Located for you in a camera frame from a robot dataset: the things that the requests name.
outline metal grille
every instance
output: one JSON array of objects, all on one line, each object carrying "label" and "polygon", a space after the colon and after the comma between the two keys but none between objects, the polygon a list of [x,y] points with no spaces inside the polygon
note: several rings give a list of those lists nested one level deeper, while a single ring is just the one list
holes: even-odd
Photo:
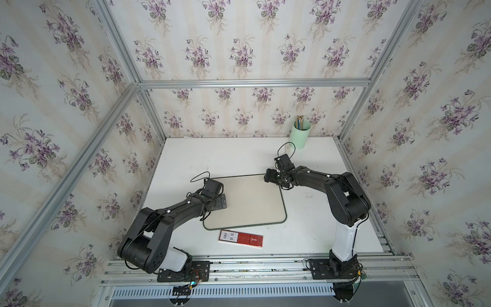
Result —
[{"label": "metal grille", "polygon": [[[171,295],[174,286],[123,286],[112,294],[113,300],[176,298]],[[332,283],[268,283],[239,285],[199,285],[191,290],[192,298],[251,298],[288,296],[333,296]]]}]

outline wall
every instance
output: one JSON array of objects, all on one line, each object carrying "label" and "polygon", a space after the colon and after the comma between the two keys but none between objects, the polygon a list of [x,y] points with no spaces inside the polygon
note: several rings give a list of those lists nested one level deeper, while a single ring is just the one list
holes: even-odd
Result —
[{"label": "wall", "polygon": [[491,1],[426,1],[345,140],[435,306],[489,306]]},{"label": "wall", "polygon": [[0,256],[129,83],[89,4],[0,3]]},{"label": "wall", "polygon": [[150,92],[169,137],[290,135],[297,115],[311,136],[338,135],[361,87],[154,89]]},{"label": "wall", "polygon": [[[89,1],[0,2],[0,256],[129,84]],[[2,306],[85,306],[138,210],[159,153],[137,102],[1,294]]]},{"label": "wall", "polygon": [[[143,80],[368,77],[407,0],[109,1]],[[337,135],[359,88],[160,89],[169,137]]]},{"label": "wall", "polygon": [[109,1],[144,80],[368,76],[407,3]]}]

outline white table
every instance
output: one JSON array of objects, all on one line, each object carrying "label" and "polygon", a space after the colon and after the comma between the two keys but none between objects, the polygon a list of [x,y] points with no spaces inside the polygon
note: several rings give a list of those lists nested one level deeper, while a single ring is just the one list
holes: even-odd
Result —
[{"label": "white table", "polygon": [[[167,139],[143,207],[159,209],[182,201],[187,192],[202,187],[202,181],[189,180],[206,170],[212,177],[265,173],[267,168],[274,168],[276,151],[287,141],[288,138]],[[309,138],[305,148],[295,152],[292,162],[326,173],[346,172],[332,138]],[[261,249],[219,242],[219,230],[206,230],[199,219],[176,228],[169,246],[193,255],[328,253],[334,244],[336,222],[327,196],[307,187],[282,192],[287,213],[284,223],[233,229],[263,235]],[[382,252],[370,220],[360,225],[355,248],[357,252]]]}]

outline red box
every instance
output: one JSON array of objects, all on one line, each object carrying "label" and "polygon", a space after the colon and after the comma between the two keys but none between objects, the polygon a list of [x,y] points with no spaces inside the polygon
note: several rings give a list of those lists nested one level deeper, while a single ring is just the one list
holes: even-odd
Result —
[{"label": "red box", "polygon": [[259,248],[263,247],[263,236],[258,234],[221,230],[218,240],[222,242],[250,245]]}]

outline pen holder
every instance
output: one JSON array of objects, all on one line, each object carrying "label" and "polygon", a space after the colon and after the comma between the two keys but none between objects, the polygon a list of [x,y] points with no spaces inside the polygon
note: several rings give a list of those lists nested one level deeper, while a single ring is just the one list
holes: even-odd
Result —
[{"label": "pen holder", "polygon": [[295,122],[293,123],[292,132],[290,133],[290,142],[295,144],[295,149],[302,149],[305,147],[310,128],[310,123],[306,120],[303,121],[304,130],[297,129],[295,127]]}]

